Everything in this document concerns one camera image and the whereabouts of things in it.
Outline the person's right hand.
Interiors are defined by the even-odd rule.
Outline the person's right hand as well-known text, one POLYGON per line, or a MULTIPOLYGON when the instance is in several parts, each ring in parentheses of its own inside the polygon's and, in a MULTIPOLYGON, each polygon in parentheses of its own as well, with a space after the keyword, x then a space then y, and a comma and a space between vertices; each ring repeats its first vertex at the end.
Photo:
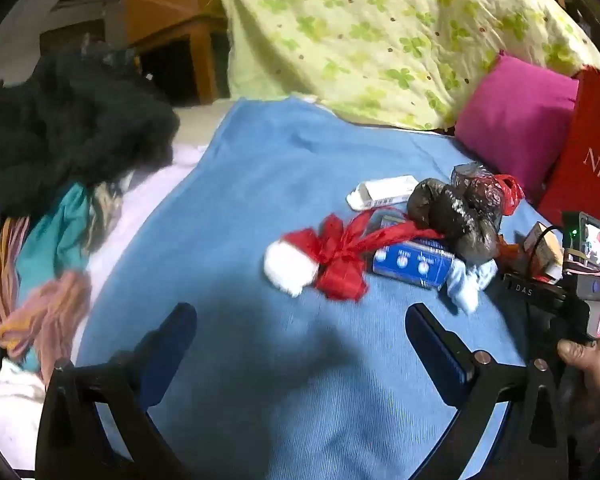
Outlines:
POLYGON ((577 344, 561 339, 557 353, 567 365, 560 386, 567 427, 588 465, 600 452, 600 340, 577 344))

